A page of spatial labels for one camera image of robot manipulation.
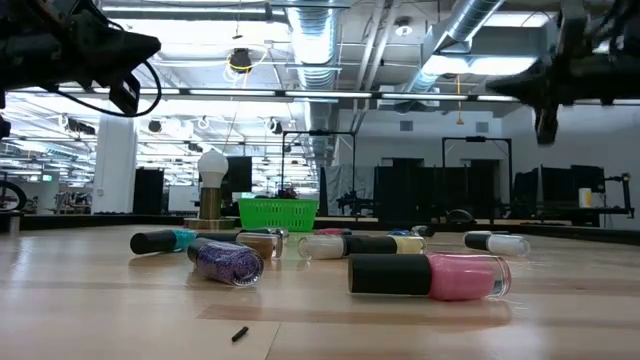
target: wooden table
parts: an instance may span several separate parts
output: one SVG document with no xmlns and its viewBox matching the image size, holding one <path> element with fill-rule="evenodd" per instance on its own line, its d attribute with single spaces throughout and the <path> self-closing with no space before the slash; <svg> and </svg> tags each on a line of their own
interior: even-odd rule
<svg viewBox="0 0 640 360">
<path fill-rule="evenodd" d="M 504 300 L 443 303 L 352 296 L 345 261 L 301 261 L 295 241 L 257 286 L 221 285 L 184 253 L 130 253 L 159 228 L 0 238 L 0 359 L 640 359 L 640 248 L 530 237 Z"/>
</svg>

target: green basket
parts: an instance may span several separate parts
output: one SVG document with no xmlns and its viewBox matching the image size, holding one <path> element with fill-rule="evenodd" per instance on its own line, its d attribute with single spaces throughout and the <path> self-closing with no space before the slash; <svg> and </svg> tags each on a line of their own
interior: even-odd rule
<svg viewBox="0 0 640 360">
<path fill-rule="evenodd" d="M 310 232 L 316 220 L 317 200 L 239 199 L 240 220 L 245 229 L 279 227 Z"/>
</svg>

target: purple glitter nail polish bottle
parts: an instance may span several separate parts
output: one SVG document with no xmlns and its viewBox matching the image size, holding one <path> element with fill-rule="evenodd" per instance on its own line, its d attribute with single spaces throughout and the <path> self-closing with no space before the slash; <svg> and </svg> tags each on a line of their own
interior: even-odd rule
<svg viewBox="0 0 640 360">
<path fill-rule="evenodd" d="M 196 239 L 187 255 L 202 276 L 230 285 L 251 286 L 264 270 L 257 251 L 235 243 Z"/>
</svg>

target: black bottle cap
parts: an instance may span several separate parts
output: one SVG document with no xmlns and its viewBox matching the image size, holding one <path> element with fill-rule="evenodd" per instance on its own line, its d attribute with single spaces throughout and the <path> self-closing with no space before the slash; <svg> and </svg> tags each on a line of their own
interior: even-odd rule
<svg viewBox="0 0 640 360">
<path fill-rule="evenodd" d="M 418 235 L 422 237 L 433 237 L 433 235 L 436 234 L 433 228 L 427 225 L 421 225 L 421 226 L 418 226 L 417 228 L 418 228 L 417 229 Z"/>
<path fill-rule="evenodd" d="M 271 230 L 269 230 L 268 228 L 251 229 L 251 230 L 242 229 L 240 230 L 239 234 L 242 234 L 243 232 L 252 232 L 254 234 L 271 234 Z"/>
<path fill-rule="evenodd" d="M 353 255 L 349 291 L 368 294 L 428 295 L 431 265 L 426 255 Z"/>
<path fill-rule="evenodd" d="M 129 246 L 134 254 L 171 252 L 176 246 L 176 234 L 172 230 L 138 233 L 133 235 Z"/>
<path fill-rule="evenodd" d="M 395 254 L 398 245 L 391 236 L 343 235 L 345 255 Z"/>
<path fill-rule="evenodd" d="M 210 242 L 210 239 L 197 238 L 189 244 L 189 247 L 187 248 L 187 256 L 189 257 L 189 260 L 195 264 L 196 260 L 198 260 L 198 253 L 200 252 L 200 249 Z"/>
<path fill-rule="evenodd" d="M 471 249 L 488 251 L 487 242 L 491 233 L 468 232 L 464 234 L 464 244 Z"/>
<path fill-rule="evenodd" d="M 236 241 L 236 237 L 238 237 L 238 234 L 198 233 L 198 235 L 196 235 L 196 238 L 222 242 L 234 242 Z"/>
</svg>

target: white lamp globe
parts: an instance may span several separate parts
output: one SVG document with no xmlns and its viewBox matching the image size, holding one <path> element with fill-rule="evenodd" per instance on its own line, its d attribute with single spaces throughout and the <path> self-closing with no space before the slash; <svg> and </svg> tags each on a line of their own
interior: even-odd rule
<svg viewBox="0 0 640 360">
<path fill-rule="evenodd" d="M 215 150 L 202 154 L 198 160 L 198 171 L 202 176 L 202 187 L 220 188 L 222 178 L 229 170 L 229 163 L 224 155 Z"/>
</svg>

